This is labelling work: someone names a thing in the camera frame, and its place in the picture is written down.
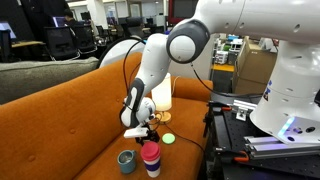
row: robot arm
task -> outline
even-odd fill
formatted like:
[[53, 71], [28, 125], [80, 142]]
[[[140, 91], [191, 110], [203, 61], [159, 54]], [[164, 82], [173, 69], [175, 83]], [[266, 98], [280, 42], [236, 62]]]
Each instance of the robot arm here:
[[169, 36], [148, 39], [121, 111], [122, 122], [135, 128], [153, 115], [155, 105], [144, 97], [165, 77], [169, 58], [178, 63], [194, 61], [214, 33], [269, 37], [284, 41], [266, 90], [269, 100], [262, 98], [251, 119], [285, 143], [292, 139], [319, 143], [320, 131], [302, 136], [287, 131], [290, 126], [320, 130], [316, 120], [320, 109], [312, 104], [320, 89], [320, 46], [314, 45], [320, 42], [317, 4], [318, 0], [199, 0], [194, 16], [180, 22]]

